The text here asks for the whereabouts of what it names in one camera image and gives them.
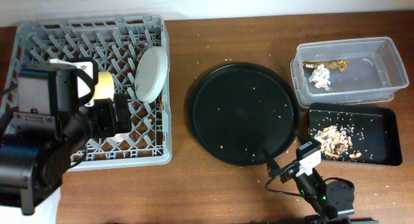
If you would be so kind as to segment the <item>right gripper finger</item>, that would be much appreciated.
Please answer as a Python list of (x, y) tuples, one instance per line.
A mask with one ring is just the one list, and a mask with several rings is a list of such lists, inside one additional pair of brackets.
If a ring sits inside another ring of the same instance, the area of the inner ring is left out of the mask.
[(311, 143), (311, 138), (308, 135), (301, 133), (298, 129), (295, 129), (294, 133), (301, 146)]
[(263, 154), (265, 156), (265, 161), (267, 165), (267, 172), (270, 178), (275, 178), (280, 174), (279, 164), (274, 160), (271, 154), (266, 148), (262, 148)]

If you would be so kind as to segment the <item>yellow bowl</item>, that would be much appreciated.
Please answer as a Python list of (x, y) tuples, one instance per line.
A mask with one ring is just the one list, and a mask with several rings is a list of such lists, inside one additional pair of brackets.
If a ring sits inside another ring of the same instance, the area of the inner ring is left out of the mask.
[(98, 83), (94, 88), (94, 99), (102, 100), (114, 98), (114, 80), (110, 72), (104, 71), (98, 73)]

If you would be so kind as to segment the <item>food scraps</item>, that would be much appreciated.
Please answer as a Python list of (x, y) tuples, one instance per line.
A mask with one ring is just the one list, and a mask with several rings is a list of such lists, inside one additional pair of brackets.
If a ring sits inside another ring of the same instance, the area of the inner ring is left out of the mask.
[(354, 149), (351, 133), (346, 128), (331, 125), (311, 134), (321, 143), (320, 151), (327, 161), (355, 161), (362, 156)]

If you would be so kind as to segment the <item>wooden chopstick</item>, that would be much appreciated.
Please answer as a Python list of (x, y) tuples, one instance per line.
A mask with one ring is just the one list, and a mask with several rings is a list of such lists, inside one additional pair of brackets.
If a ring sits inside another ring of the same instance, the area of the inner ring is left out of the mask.
[(158, 97), (158, 102), (159, 102), (160, 110), (163, 111), (164, 110), (164, 103), (163, 103), (163, 100), (162, 100), (162, 96)]

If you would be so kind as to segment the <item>grey round plate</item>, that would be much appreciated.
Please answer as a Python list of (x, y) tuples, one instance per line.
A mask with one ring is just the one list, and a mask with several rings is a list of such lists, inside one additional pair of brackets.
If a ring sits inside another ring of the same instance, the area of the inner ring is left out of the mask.
[(142, 102), (154, 102), (168, 73), (168, 54), (163, 47), (151, 47), (141, 57), (135, 74), (135, 93)]

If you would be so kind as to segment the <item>white tissue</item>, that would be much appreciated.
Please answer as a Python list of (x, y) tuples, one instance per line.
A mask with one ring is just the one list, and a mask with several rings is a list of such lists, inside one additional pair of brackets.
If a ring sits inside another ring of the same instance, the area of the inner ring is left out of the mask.
[(309, 82), (313, 83), (318, 89), (324, 88), (326, 91), (331, 90), (330, 71), (325, 68), (324, 64), (320, 64), (313, 70), (309, 77)]

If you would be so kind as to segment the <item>brown snack wrapper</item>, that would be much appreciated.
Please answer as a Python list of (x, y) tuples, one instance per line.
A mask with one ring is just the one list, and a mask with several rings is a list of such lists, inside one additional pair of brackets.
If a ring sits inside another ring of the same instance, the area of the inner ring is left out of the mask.
[(331, 60), (331, 61), (302, 61), (302, 66), (308, 69), (317, 69), (318, 66), (323, 65), (326, 69), (339, 69), (340, 72), (344, 72), (349, 65), (345, 60)]

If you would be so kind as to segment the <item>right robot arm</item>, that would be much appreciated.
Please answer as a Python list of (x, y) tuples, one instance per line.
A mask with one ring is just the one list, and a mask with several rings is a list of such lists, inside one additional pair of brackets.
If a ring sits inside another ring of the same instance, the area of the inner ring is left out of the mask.
[[(324, 179), (316, 170), (321, 163), (321, 143), (313, 138), (294, 131), (301, 142), (296, 149), (296, 159), (280, 167), (270, 153), (263, 148), (269, 181), (265, 189), (269, 192), (294, 196), (304, 199), (315, 211), (314, 215), (305, 216), (305, 223), (378, 223), (373, 219), (351, 219), (354, 214), (354, 184), (339, 177)], [(269, 186), (276, 179), (282, 183), (294, 180), (297, 193), (271, 189)]]

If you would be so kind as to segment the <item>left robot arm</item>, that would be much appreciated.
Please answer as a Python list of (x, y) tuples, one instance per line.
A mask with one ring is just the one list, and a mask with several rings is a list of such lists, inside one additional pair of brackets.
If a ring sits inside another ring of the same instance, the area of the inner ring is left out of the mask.
[(17, 106), (1, 116), (1, 218), (55, 223), (73, 154), (131, 131), (127, 97), (92, 58), (26, 66), (13, 90)]

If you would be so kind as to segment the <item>black rectangular tray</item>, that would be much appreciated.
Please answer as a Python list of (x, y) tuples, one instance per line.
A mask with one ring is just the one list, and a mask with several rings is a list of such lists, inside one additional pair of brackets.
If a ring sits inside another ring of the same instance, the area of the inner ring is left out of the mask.
[(309, 134), (337, 125), (352, 135), (354, 149), (362, 156), (355, 161), (398, 166), (402, 151), (395, 113), (387, 108), (314, 103), (309, 107)]

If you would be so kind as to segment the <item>round black tray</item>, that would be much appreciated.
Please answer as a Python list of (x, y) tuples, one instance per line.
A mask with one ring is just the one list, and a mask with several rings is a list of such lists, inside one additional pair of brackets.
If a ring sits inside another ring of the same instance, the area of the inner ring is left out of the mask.
[(210, 155), (236, 166), (279, 157), (296, 138), (300, 107), (278, 73), (254, 63), (219, 67), (197, 82), (188, 100), (188, 124)]

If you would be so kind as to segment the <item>clear plastic bin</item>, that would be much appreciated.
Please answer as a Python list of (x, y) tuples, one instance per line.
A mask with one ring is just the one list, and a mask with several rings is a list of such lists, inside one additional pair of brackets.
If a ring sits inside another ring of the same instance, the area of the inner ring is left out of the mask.
[[(345, 60), (344, 72), (330, 70), (331, 90), (316, 88), (309, 82), (314, 69), (302, 61)], [(294, 92), (303, 108), (311, 104), (369, 104), (388, 102), (394, 93), (409, 85), (402, 58), (389, 37), (341, 39), (298, 45), (290, 63)]]

